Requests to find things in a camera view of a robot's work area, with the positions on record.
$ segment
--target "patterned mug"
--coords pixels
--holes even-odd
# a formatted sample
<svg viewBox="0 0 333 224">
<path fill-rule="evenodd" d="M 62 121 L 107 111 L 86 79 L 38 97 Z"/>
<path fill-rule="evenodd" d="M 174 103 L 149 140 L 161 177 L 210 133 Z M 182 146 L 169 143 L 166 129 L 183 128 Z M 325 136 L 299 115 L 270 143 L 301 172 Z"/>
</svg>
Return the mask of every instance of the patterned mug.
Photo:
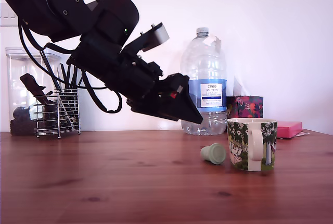
<svg viewBox="0 0 333 224">
<path fill-rule="evenodd" d="M 273 169 L 275 161 L 277 121 L 262 118 L 227 120 L 230 158 L 242 170 Z"/>
</svg>

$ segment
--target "metal cutlery holder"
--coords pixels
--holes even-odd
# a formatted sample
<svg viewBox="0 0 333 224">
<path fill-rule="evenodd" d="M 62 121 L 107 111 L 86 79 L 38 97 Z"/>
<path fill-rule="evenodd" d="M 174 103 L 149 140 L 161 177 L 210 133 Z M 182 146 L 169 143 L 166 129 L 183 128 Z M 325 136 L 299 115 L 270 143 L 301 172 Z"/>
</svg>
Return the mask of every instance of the metal cutlery holder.
<svg viewBox="0 0 333 224">
<path fill-rule="evenodd" d="M 77 89 L 55 90 L 52 95 L 36 97 L 37 128 L 35 134 L 57 134 L 61 138 L 62 133 L 78 131 L 80 133 L 79 94 Z M 43 97 L 51 103 L 41 104 Z"/>
</svg>

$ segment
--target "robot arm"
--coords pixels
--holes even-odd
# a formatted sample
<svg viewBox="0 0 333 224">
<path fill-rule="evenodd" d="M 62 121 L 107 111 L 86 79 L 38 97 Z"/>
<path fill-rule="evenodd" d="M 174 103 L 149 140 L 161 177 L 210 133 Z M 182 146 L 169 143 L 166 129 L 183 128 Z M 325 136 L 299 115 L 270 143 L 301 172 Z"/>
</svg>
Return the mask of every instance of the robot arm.
<svg viewBox="0 0 333 224">
<path fill-rule="evenodd" d="M 127 97 L 127 104 L 134 112 L 175 121 L 202 122 L 189 96 L 189 77 L 176 73 L 160 80 L 163 76 L 160 67 L 155 62 L 146 63 L 137 54 L 169 38 L 162 23 L 152 25 L 149 31 L 123 47 L 139 21 L 138 10 L 131 0 L 95 0 L 89 4 L 83 0 L 6 1 L 18 15 L 19 26 L 34 47 L 71 54 L 67 64 L 82 70 L 86 88 L 103 111 L 114 113 L 97 99 L 86 71 L 110 90 Z M 30 30 L 48 36 L 53 42 L 80 35 L 81 42 L 73 51 L 52 43 L 40 49 Z"/>
</svg>

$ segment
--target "bottle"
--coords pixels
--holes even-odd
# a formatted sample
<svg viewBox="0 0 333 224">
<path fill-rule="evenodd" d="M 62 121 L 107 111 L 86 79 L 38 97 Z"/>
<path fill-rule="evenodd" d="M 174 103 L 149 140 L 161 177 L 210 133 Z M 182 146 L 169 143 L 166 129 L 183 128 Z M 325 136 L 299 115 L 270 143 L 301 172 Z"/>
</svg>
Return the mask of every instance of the bottle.
<svg viewBox="0 0 333 224">
<path fill-rule="evenodd" d="M 218 135 L 226 129 L 226 63 L 221 40 L 198 28 L 181 59 L 182 74 L 189 76 L 189 93 L 203 117 L 201 124 L 182 120 L 185 133 Z"/>
</svg>

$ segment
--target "blue label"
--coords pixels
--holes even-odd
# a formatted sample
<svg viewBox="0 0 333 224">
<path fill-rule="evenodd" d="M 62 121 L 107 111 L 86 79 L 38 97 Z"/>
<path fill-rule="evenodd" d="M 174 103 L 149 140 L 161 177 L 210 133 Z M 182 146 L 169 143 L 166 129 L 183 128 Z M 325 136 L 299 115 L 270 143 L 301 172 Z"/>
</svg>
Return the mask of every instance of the blue label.
<svg viewBox="0 0 333 224">
<path fill-rule="evenodd" d="M 227 80 L 199 79 L 189 81 L 189 94 L 199 112 L 227 110 Z"/>
</svg>

